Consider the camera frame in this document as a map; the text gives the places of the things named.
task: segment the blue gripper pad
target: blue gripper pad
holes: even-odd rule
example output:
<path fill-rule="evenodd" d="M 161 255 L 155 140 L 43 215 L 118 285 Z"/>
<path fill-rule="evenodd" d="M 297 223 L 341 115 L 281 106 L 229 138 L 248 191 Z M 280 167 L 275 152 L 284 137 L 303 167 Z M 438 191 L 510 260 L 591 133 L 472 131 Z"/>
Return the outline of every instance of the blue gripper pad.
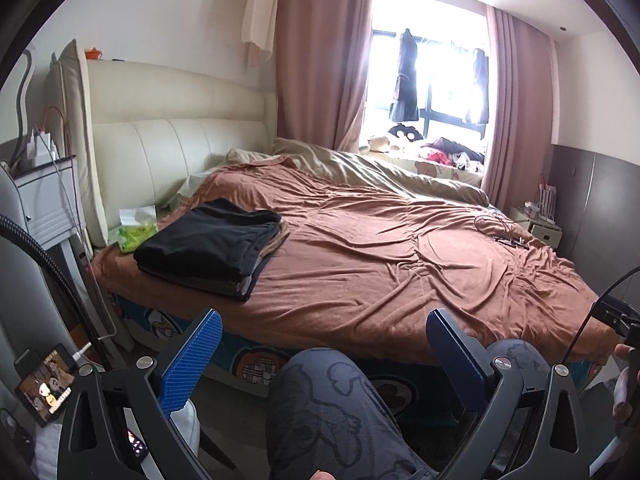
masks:
<path fill-rule="evenodd" d="M 184 407 L 211 356 L 218 348 L 222 338 L 220 314 L 215 310 L 209 310 L 197 321 L 197 325 L 193 329 L 190 326 L 184 335 L 187 336 L 186 341 L 160 378 L 158 400 L 166 416 Z"/>
<path fill-rule="evenodd" d="M 497 386 L 491 356 L 443 308 L 429 313 L 426 330 L 438 364 L 462 405 L 470 412 L 484 413 Z"/>

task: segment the orange blanket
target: orange blanket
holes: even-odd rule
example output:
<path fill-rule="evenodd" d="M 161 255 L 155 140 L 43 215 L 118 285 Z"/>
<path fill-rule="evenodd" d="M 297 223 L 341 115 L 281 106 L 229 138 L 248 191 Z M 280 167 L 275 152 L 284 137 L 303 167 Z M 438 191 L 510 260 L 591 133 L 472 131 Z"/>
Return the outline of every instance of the orange blanket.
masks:
<path fill-rule="evenodd" d="M 248 302 L 149 276 L 117 245 L 93 260 L 100 283 L 185 319 L 214 308 L 227 331 L 261 344 L 422 364 L 435 364 L 424 328 L 435 308 L 448 308 L 485 346 L 520 338 L 557 362 L 596 298 L 571 262 L 520 227 L 528 250 L 480 234 L 474 218 L 486 209 L 333 184 L 285 156 L 213 173 L 159 227 L 217 197 L 277 211 L 290 225 Z M 603 363 L 615 343 L 592 320 L 572 360 Z"/>

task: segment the silver screw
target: silver screw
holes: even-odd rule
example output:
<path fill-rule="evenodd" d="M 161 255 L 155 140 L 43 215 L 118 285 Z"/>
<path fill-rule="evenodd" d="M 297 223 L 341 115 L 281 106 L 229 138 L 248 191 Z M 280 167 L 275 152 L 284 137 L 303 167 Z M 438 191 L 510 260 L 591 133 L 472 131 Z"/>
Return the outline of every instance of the silver screw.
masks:
<path fill-rule="evenodd" d="M 556 371 L 556 374 L 561 377 L 567 377 L 567 375 L 569 375 L 569 368 L 564 365 L 556 365 L 554 370 Z"/>
<path fill-rule="evenodd" d="M 153 363 L 153 358 L 145 355 L 136 361 L 136 366 L 141 370 L 144 370 L 145 368 L 149 368 Z"/>
<path fill-rule="evenodd" d="M 500 368 L 500 370 L 511 369 L 511 361 L 509 361 L 506 357 L 497 357 L 495 358 L 494 363 L 498 368 Z"/>
<path fill-rule="evenodd" d="M 84 364 L 80 367 L 80 371 L 78 372 L 82 377 L 86 377 L 91 372 L 94 371 L 94 367 L 90 364 Z"/>

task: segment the headboard cushion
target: headboard cushion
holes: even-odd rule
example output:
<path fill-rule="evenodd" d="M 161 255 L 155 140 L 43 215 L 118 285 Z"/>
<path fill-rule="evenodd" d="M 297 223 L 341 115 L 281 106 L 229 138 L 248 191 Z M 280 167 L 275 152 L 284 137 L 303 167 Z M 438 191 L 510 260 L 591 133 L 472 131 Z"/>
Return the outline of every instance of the headboard cushion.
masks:
<path fill-rule="evenodd" d="M 232 148 L 269 153 L 276 132 L 274 94 L 164 66 L 87 61 L 76 40 L 50 66 L 46 102 L 67 117 L 95 247 L 119 225 L 119 209 L 164 204 Z M 60 120 L 47 127 L 62 151 Z"/>

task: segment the gray floor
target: gray floor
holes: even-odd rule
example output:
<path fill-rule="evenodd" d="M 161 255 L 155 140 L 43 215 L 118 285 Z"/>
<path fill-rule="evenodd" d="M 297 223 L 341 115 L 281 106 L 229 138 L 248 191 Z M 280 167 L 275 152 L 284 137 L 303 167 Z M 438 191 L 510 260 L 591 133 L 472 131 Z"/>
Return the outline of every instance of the gray floor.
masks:
<path fill-rule="evenodd" d="M 153 351 L 136 344 L 132 352 L 122 351 L 129 366 Z M 240 392 L 202 377 L 191 400 L 198 411 L 201 428 L 233 460 L 238 469 L 231 471 L 200 450 L 198 459 L 214 480 L 267 480 L 269 464 L 264 437 L 266 400 Z"/>

